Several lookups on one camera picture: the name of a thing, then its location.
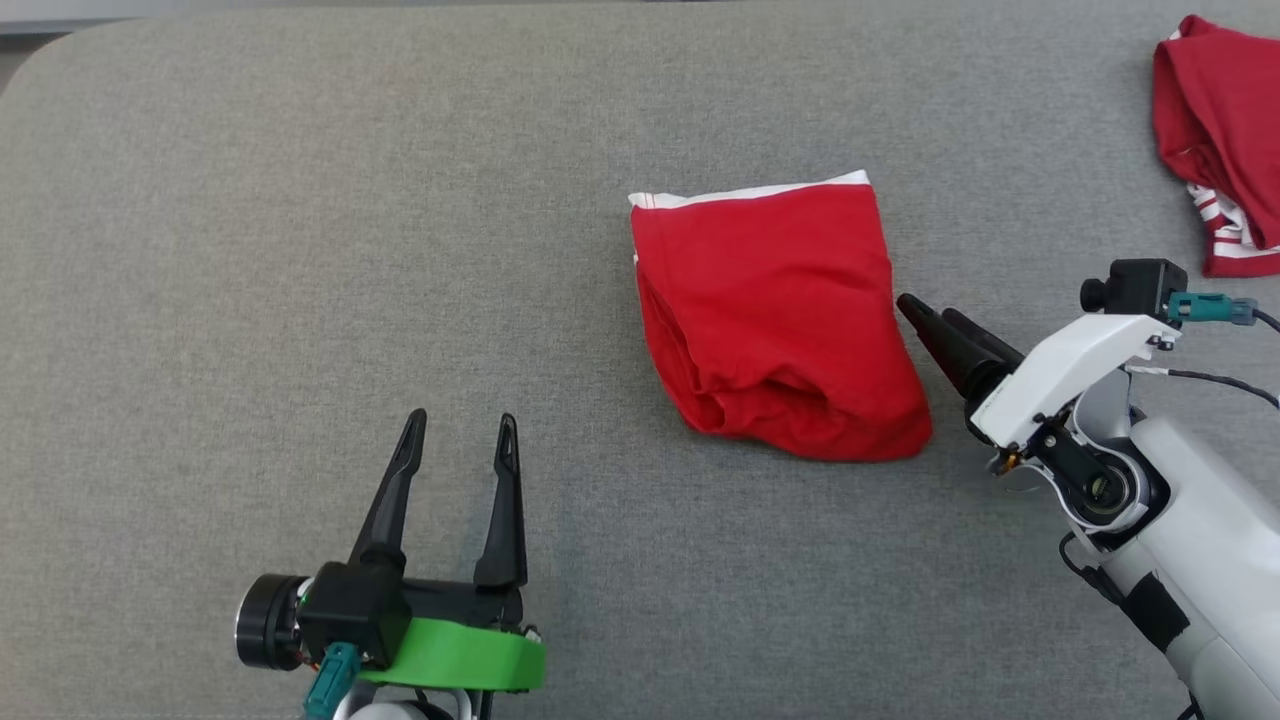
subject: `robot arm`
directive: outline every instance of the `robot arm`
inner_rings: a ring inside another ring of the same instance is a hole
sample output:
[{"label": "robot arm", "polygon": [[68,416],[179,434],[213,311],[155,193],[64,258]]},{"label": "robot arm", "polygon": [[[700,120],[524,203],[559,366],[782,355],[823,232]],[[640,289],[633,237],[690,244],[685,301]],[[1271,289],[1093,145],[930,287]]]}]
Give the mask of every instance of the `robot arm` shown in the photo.
[{"label": "robot arm", "polygon": [[1202,441],[1167,418],[1134,421],[1129,404],[1123,366],[1172,348],[1185,278],[1165,260],[1117,261],[1082,291],[1106,314],[1025,357],[955,310],[911,296],[899,307],[964,397],[970,430],[996,447],[992,469],[1055,489],[1097,565],[1073,570],[1165,653],[1202,716],[1275,719],[1280,516]]}]

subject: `gray fabric surface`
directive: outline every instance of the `gray fabric surface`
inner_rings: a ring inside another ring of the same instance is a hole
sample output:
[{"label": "gray fabric surface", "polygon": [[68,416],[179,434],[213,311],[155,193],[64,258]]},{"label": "gray fabric surface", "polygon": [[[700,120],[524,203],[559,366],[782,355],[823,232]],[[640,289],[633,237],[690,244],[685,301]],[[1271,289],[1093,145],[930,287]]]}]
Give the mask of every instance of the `gray fabric surface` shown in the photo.
[{"label": "gray fabric surface", "polygon": [[[1160,655],[937,436],[886,465],[696,437],[652,369],[626,193],[865,168],[896,282],[1029,347],[1111,258],[1196,269],[1149,56],[1270,0],[315,10],[54,42],[0,96],[0,719],[265,719],[262,571],[344,557],[408,410],[410,570],[479,556],[521,423],[545,689],[502,717],[1172,717]],[[1280,281],[1201,282],[1280,307]],[[1280,386],[1277,338],[1170,364]],[[1263,404],[1140,379],[1245,474]]]}]

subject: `cable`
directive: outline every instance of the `cable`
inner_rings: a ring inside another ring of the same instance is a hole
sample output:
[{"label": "cable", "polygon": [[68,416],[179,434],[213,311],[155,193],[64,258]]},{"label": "cable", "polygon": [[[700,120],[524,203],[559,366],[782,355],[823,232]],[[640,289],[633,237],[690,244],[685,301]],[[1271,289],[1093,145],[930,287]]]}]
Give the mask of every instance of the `cable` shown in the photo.
[{"label": "cable", "polygon": [[1070,542],[1074,539],[1075,539],[1075,533],[1066,533],[1065,536],[1062,536],[1062,539],[1059,541],[1057,543],[1057,553],[1059,556],[1062,557],[1062,564],[1066,565],[1068,570],[1075,573],[1082,580],[1089,582],[1089,579],[1084,577],[1084,570],[1082,570],[1080,566],[1076,565],[1075,562],[1071,562],[1070,556],[1066,555],[1066,546],[1070,544]]},{"label": "cable", "polygon": [[1272,407],[1280,410],[1280,397],[1276,397],[1275,395],[1272,395],[1272,393],[1270,393],[1270,392],[1267,392],[1267,391],[1265,391],[1265,389],[1262,389],[1260,387],[1251,386],[1249,383],[1247,383],[1244,380],[1238,380],[1235,378],[1229,378],[1226,375],[1211,375],[1208,373],[1197,373],[1197,372],[1193,372],[1193,370],[1172,370],[1172,369],[1169,369],[1169,368],[1151,368],[1148,365],[1125,365],[1124,369],[1125,369],[1126,373],[1142,373],[1142,374],[1146,374],[1146,375],[1169,375],[1171,378],[1190,378],[1190,379],[1194,379],[1194,380],[1208,380],[1211,383],[1219,383],[1219,384],[1234,387],[1235,389],[1243,389],[1244,392],[1248,392],[1249,395],[1256,395],[1256,396],[1261,397],[1262,400],[1266,400],[1267,402],[1270,402]]},{"label": "cable", "polygon": [[1192,703],[1188,705],[1187,710],[1184,710],[1183,714],[1178,716],[1178,720],[1193,720],[1193,719],[1204,720],[1204,714],[1199,708],[1199,702],[1196,700],[1196,696],[1192,696]]},{"label": "cable", "polygon": [[1276,320],[1275,318],[1263,313],[1262,310],[1258,310],[1257,307],[1253,309],[1253,316],[1271,325],[1271,329],[1280,333],[1280,320]]}]

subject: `red cloth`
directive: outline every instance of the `red cloth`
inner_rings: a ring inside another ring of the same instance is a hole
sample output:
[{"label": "red cloth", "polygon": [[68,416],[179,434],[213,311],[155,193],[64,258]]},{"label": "red cloth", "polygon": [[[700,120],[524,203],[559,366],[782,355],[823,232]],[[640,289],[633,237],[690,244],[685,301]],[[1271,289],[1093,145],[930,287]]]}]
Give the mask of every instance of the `red cloth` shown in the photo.
[{"label": "red cloth", "polygon": [[863,173],[829,182],[685,205],[634,195],[645,338],[696,430],[820,460],[915,455],[932,425],[876,193]]},{"label": "red cloth", "polygon": [[1280,273],[1280,41],[1188,15],[1156,49],[1152,120],[1206,222],[1204,274]]}]

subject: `white stripe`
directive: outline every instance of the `white stripe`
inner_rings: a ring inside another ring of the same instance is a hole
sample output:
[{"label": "white stripe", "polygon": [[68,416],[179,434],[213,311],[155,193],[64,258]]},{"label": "white stripe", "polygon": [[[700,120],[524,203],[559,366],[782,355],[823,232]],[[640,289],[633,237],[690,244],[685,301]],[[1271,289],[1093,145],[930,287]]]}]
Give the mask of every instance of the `white stripe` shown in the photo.
[{"label": "white stripe", "polygon": [[753,200],[756,197],[768,197],[771,195],[781,195],[792,190],[803,190],[805,187],[818,187],[823,184],[870,184],[870,181],[867,179],[867,170],[854,170],[822,182],[748,187],[744,190],[732,190],[730,192],[695,195],[692,197],[681,197],[678,195],[668,195],[666,192],[632,192],[627,196],[627,200],[631,201],[632,208],[644,208],[646,210],[671,210],[675,208],[685,208],[687,205],[698,205],[700,202],[716,202],[718,200]]},{"label": "white stripe", "polygon": [[1274,247],[1271,250],[1258,250],[1257,247],[1240,245],[1238,242],[1213,243],[1213,256],[1228,258],[1230,260],[1248,260],[1249,258],[1266,258],[1267,255],[1275,255],[1276,252],[1280,252],[1280,247]]}]

